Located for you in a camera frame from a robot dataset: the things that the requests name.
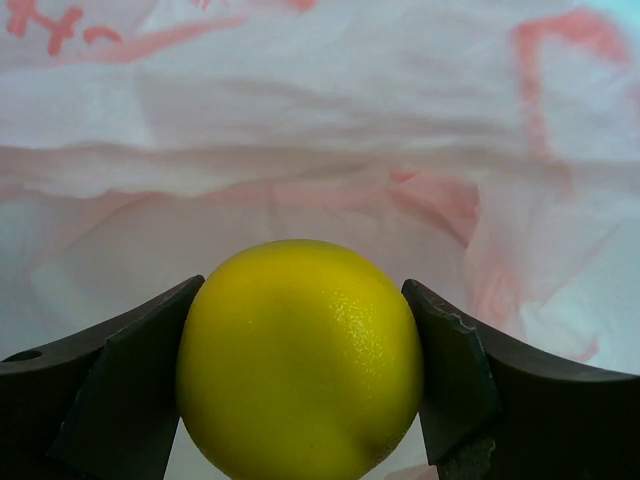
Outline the pink plastic bag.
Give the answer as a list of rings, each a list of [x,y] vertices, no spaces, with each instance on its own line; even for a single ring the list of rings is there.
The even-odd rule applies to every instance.
[[[1,362],[304,237],[639,378],[638,3],[2,3]]]

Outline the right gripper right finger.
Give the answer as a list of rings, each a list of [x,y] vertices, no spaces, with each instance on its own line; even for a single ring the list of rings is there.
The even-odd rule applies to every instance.
[[[532,347],[416,280],[420,422],[441,479],[636,479],[639,378]]]

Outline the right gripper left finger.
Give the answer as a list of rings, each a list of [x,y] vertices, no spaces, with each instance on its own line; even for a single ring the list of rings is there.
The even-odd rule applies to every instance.
[[[1,362],[4,479],[161,479],[176,358],[197,275],[112,319]]]

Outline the yellow fake lemon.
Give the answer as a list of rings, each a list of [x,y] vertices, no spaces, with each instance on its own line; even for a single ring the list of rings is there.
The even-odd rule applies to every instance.
[[[189,309],[176,368],[188,434],[232,479],[359,479],[403,439],[423,387],[398,287],[313,240],[221,263]]]

